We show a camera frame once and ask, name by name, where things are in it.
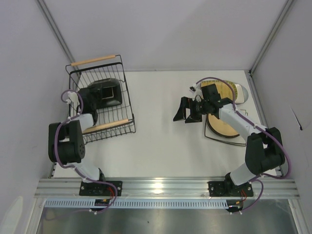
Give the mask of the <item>black square dish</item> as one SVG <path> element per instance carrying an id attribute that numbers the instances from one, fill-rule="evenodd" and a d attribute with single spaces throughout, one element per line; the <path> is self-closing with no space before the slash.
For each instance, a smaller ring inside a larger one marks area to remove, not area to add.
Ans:
<path id="1" fill-rule="evenodd" d="M 122 104 L 121 86 L 116 78 L 106 78 L 92 82 L 87 86 L 93 95 L 97 109 Z"/>

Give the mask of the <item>woven fan-shaped plate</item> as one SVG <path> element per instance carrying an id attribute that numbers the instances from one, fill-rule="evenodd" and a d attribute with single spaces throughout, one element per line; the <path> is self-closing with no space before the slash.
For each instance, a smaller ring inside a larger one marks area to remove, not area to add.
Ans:
<path id="1" fill-rule="evenodd" d="M 233 82 L 227 81 L 227 80 L 225 82 L 228 85 L 219 81 L 219 80 L 208 79 L 208 80 L 202 81 L 200 83 L 200 87 L 203 88 L 205 86 L 215 84 L 217 91 L 220 94 L 221 98 L 229 98 L 232 100 L 233 95 L 234 95 L 234 99 L 236 100 L 237 96 L 238 96 L 238 91 L 237 91 L 235 84 Z"/>

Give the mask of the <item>black wire dish rack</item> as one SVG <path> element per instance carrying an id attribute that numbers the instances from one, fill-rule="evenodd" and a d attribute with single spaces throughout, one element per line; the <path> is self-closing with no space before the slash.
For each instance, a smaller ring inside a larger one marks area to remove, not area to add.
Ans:
<path id="1" fill-rule="evenodd" d="M 85 143 L 136 132 L 135 116 L 121 55 L 73 62 L 66 65 L 65 70 L 69 75 L 69 89 L 77 92 L 81 88 L 87 88 L 94 81 L 106 78 L 118 79 L 121 86 L 122 104 L 97 111 L 97 123 L 83 132 Z M 71 104 L 69 115 L 75 114 L 76 106 Z"/>

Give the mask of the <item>white square plate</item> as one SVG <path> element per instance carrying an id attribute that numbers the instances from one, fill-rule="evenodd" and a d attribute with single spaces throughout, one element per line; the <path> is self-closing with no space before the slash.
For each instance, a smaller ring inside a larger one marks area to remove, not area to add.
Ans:
<path id="1" fill-rule="evenodd" d="M 240 134 L 226 122 L 208 114 L 205 119 L 204 136 L 219 143 L 245 147 L 246 142 Z"/>

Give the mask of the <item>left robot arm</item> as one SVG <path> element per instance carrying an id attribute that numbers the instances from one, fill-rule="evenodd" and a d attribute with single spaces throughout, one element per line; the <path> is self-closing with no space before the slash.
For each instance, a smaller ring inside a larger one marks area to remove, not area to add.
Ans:
<path id="1" fill-rule="evenodd" d="M 98 120 L 96 104 L 88 92 L 63 91 L 61 101 L 76 106 L 76 114 L 49 124 L 48 156 L 63 169 L 72 169 L 85 183 L 106 182 L 102 170 L 85 159 L 83 132 Z"/>

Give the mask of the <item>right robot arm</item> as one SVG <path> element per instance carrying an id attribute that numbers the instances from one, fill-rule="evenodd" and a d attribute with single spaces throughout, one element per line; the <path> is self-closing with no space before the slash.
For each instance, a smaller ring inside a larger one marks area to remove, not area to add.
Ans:
<path id="1" fill-rule="evenodd" d="M 256 125 L 242 113 L 233 98 L 222 98 L 213 83 L 201 87 L 199 97 L 182 97 L 174 121 L 201 122 L 203 115 L 212 115 L 234 128 L 246 142 L 244 163 L 227 173 L 223 184 L 214 186 L 215 195 L 235 196 L 253 179 L 285 163 L 286 153 L 281 134 L 275 127 Z"/>

